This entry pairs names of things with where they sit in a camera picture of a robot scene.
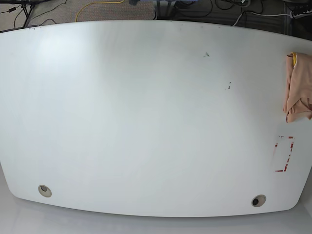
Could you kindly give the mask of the white power strip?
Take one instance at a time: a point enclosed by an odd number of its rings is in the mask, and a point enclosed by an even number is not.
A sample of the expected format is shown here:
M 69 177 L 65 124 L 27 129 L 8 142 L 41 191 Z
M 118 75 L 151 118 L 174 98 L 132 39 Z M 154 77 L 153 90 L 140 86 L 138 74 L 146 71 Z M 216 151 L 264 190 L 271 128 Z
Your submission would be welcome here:
M 299 19 L 302 17 L 311 16 L 311 15 L 312 15 L 312 7 L 308 5 L 296 8 L 291 11 L 292 19 Z

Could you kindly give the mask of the peach orange t-shirt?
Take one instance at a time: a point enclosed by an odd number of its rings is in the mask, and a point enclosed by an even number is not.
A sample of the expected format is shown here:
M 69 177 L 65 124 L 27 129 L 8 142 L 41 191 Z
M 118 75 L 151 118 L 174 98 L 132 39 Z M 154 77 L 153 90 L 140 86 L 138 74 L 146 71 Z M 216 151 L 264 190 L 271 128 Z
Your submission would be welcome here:
M 286 89 L 283 105 L 286 122 L 312 118 L 312 57 L 291 52 L 286 56 Z

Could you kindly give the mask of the red tape rectangle marking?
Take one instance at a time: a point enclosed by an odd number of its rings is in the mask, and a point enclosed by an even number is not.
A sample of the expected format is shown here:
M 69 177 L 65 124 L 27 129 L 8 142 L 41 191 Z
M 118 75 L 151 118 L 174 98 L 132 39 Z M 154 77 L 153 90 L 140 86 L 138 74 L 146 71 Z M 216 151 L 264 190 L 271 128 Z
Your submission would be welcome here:
M 294 140 L 293 136 L 278 137 L 273 152 L 273 170 L 275 172 L 285 172 L 287 170 Z

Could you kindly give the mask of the black tripod stand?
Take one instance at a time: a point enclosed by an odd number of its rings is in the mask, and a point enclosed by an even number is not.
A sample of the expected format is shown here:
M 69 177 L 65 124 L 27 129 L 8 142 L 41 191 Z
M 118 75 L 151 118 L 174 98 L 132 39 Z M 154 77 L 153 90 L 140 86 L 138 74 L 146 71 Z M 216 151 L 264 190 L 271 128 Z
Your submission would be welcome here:
M 34 11 L 35 7 L 37 5 L 40 5 L 42 3 L 49 2 L 49 1 L 50 0 L 1 0 L 0 6 L 10 5 L 11 7 L 8 8 L 7 10 L 1 10 L 0 14 L 1 15 L 2 14 L 11 14 L 11 13 L 19 10 L 19 12 L 17 13 L 17 15 L 14 18 L 12 30 L 23 29 L 26 27 L 26 24 L 30 20 L 30 16 L 31 16 L 32 12 Z M 17 18 L 22 13 L 25 16 L 24 23 L 22 24 L 21 27 L 17 27 L 17 24 L 16 24 Z

